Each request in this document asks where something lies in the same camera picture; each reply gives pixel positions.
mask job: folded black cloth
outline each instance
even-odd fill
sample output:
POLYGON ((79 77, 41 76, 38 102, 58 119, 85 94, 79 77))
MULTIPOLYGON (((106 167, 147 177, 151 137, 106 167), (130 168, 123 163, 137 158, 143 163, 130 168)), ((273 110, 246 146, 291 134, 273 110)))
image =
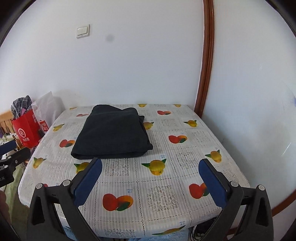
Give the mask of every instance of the folded black cloth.
POLYGON ((144 116, 135 108, 121 110, 110 105, 96 105, 77 137, 71 155, 80 160, 129 158, 152 150, 143 125, 144 116))

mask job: blue gripper pad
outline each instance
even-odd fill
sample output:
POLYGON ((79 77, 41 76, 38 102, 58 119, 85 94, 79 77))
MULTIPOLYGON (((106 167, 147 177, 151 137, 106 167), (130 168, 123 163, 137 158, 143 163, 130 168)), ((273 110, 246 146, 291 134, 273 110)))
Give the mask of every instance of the blue gripper pad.
POLYGON ((2 156, 15 148, 17 148, 17 143, 15 140, 6 142, 5 144, 0 146, 0 155, 2 156))
POLYGON ((198 172, 207 186, 215 204, 218 207, 224 208, 227 204, 227 192, 204 159, 202 159, 198 164, 198 172))
POLYGON ((99 176, 101 175, 101 172, 102 161, 101 159, 97 158, 96 162, 88 170, 87 174, 84 175, 83 179, 74 190, 74 205, 76 207, 79 207, 85 203, 99 176))

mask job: white circular logo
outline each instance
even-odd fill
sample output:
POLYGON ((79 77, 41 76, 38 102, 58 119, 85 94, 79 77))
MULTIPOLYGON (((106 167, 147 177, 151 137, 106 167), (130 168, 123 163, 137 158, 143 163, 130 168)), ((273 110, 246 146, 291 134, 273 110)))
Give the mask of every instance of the white circular logo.
POLYGON ((25 138, 26 137, 26 133, 23 129, 19 128, 19 134, 22 138, 25 138))

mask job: human hand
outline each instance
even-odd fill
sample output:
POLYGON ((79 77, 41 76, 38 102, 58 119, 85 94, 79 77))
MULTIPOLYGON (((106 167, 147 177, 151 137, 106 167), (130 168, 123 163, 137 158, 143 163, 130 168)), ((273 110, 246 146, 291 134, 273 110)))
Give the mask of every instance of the human hand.
POLYGON ((6 195, 4 192, 0 191, 0 213, 2 214, 3 218, 11 224, 10 216, 9 216, 9 207, 6 203, 6 195))

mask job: white plastic bag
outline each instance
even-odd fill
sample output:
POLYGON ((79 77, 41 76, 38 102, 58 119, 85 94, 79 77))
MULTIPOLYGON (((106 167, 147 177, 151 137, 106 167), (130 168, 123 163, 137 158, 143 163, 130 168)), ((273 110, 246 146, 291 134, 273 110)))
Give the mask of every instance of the white plastic bag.
POLYGON ((48 92, 32 103, 34 115, 44 132, 47 132, 58 116, 63 112, 62 106, 55 101, 52 92, 48 92))

